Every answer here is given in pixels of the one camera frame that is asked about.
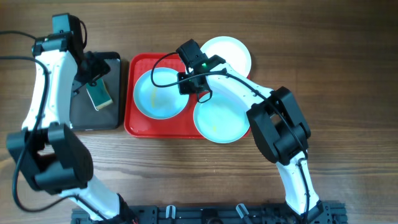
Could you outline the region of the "green yellow sponge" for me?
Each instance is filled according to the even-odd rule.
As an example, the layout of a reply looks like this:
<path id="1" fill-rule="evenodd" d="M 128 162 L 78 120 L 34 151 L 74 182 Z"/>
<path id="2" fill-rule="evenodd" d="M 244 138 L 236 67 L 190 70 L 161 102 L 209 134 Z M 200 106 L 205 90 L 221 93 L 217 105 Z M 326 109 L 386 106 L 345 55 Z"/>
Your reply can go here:
<path id="1" fill-rule="evenodd" d="M 99 111 L 113 103 L 113 100 L 102 78 L 97 80 L 95 85 L 90 85 L 87 83 L 85 86 L 96 111 Z"/>

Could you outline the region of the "light blue plate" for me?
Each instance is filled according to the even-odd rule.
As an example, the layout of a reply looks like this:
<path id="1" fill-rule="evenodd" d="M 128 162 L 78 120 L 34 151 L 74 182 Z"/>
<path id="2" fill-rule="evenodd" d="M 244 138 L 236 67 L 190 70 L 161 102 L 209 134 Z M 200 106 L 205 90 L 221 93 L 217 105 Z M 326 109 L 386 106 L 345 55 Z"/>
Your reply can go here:
<path id="1" fill-rule="evenodd" d="M 169 119 L 182 112 L 189 96 L 181 95 L 177 85 L 154 86 L 150 74 L 151 70 L 148 70 L 134 85 L 133 98 L 138 110 L 152 119 Z"/>
<path id="2" fill-rule="evenodd" d="M 241 139 L 249 131 L 246 113 L 224 95 L 205 93 L 193 110 L 197 131 L 207 140 L 227 144 Z"/>

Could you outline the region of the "light blue plate front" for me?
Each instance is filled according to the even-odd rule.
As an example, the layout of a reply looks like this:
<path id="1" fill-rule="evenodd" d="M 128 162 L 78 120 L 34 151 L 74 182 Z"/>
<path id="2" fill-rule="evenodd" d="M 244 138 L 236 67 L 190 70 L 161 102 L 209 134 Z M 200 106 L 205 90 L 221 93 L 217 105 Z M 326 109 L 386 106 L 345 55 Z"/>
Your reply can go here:
<path id="1" fill-rule="evenodd" d="M 224 95 L 205 93 L 193 110 L 197 131 L 207 140 L 227 144 L 241 139 L 249 131 L 246 113 Z"/>

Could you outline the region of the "white plate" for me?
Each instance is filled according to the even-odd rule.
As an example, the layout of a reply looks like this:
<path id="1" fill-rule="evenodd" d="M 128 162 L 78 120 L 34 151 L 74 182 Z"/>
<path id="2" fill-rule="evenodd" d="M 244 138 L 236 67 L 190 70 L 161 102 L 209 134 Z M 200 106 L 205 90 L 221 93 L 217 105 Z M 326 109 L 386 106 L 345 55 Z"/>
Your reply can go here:
<path id="1" fill-rule="evenodd" d="M 251 71 L 252 59 L 248 48 L 238 39 L 229 36 L 214 37 L 201 46 L 201 51 L 209 58 L 218 55 L 244 77 Z"/>

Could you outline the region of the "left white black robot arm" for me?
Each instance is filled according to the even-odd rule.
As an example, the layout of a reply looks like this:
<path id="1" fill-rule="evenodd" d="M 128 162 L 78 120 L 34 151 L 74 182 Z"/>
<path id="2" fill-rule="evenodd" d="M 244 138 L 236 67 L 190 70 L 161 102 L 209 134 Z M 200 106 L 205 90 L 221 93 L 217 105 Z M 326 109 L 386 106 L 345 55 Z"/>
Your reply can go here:
<path id="1" fill-rule="evenodd" d="M 89 150 L 70 129 L 70 103 L 75 76 L 83 69 L 85 45 L 75 31 L 61 30 L 35 40 L 29 60 L 36 64 L 32 102 L 21 131 L 7 135 L 6 148 L 16 163 L 12 197 L 23 211 L 43 212 L 21 203 L 17 185 L 22 174 L 34 191 L 74 201 L 96 223 L 138 223 L 122 196 L 93 173 Z"/>

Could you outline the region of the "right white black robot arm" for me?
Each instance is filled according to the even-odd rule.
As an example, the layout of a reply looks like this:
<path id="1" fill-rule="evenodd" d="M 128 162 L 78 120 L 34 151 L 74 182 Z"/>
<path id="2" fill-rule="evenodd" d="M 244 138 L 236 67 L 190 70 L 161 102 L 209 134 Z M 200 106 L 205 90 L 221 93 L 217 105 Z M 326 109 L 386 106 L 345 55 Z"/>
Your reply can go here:
<path id="1" fill-rule="evenodd" d="M 278 168 L 286 204 L 302 223 L 314 221 L 321 201 L 308 170 L 311 133 L 292 92 L 285 87 L 272 90 L 258 85 L 236 73 L 217 55 L 178 56 L 187 69 L 178 77 L 181 92 L 213 91 L 242 107 L 257 148 Z"/>

